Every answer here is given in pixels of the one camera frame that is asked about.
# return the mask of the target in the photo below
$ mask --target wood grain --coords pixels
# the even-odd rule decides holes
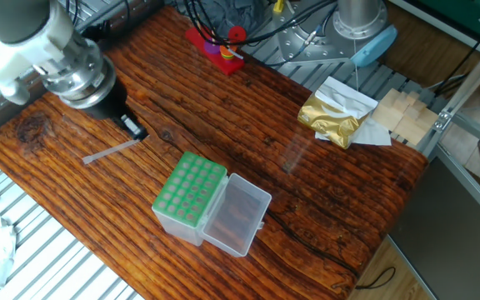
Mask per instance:
[[[0,128],[0,168],[145,298],[345,299],[427,166],[420,153],[314,140],[297,121],[310,92],[257,63],[223,76],[184,39],[172,9],[107,55],[147,127],[127,141],[52,94]],[[272,194],[249,254],[167,235],[154,198],[185,151]]]

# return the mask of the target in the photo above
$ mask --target metal grate floor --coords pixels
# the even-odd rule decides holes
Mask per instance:
[[[98,5],[105,3],[103,0],[87,0],[87,8],[97,11],[93,6],[95,2]],[[260,33],[271,30],[271,26],[268,24]],[[265,63],[283,60],[276,37],[242,50]],[[447,103],[442,98],[435,99],[432,92],[379,63],[359,68],[358,81],[355,67],[350,62],[285,64],[275,68],[311,91],[332,76],[352,88],[358,86],[360,92],[377,100],[391,88],[396,88],[407,93],[421,93],[420,99],[435,113]],[[402,137],[392,137],[406,143]],[[142,298],[1,171],[0,216],[12,223],[17,231],[15,263],[7,285],[0,291],[0,299]]]
[[[17,233],[0,299],[142,299],[1,171],[0,217]]]

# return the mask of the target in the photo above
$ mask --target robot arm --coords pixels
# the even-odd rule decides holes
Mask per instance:
[[[0,90],[6,99],[28,101],[19,77],[30,67],[69,107],[111,118],[134,139],[148,135],[125,104],[127,91],[113,63],[81,37],[57,0],[0,0]]]

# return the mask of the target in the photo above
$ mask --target clear plastic lid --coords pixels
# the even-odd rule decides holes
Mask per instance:
[[[271,200],[272,195],[232,174],[209,209],[202,237],[234,257],[246,256]]]

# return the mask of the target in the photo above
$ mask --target wooden floor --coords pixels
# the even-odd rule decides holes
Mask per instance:
[[[383,62],[424,87],[442,81],[470,50],[467,45],[395,5],[389,6],[389,17],[399,31],[399,36],[388,50]],[[457,74],[472,70],[479,59],[480,53],[475,52]],[[464,107],[476,106],[480,106],[480,87]],[[464,113],[480,123],[480,109]],[[442,139],[442,143],[452,155],[466,169],[480,177],[477,142],[474,136],[455,125],[448,129]]]
[[[391,3],[388,6],[390,21],[399,31],[399,36],[387,55],[382,58],[382,62],[394,71],[420,83],[423,87],[442,81],[470,50],[467,45],[401,8]],[[457,74],[469,72],[479,59],[480,53],[474,53]],[[471,96],[465,108],[475,106],[480,106],[480,88]],[[469,110],[465,113],[480,123],[480,109]],[[477,150],[477,141],[469,133],[456,126],[451,126],[442,143],[480,183],[480,156]],[[355,290],[350,299],[429,299],[388,241],[384,241],[377,251],[358,284],[370,283],[388,267],[397,269],[394,279],[389,284],[374,290]]]
[[[384,240],[377,250],[358,285],[370,284],[389,267],[395,267],[396,274],[387,285],[372,290],[354,290],[349,300],[429,300],[428,295],[388,240]],[[384,283],[388,278],[390,272],[385,273],[377,283]]]

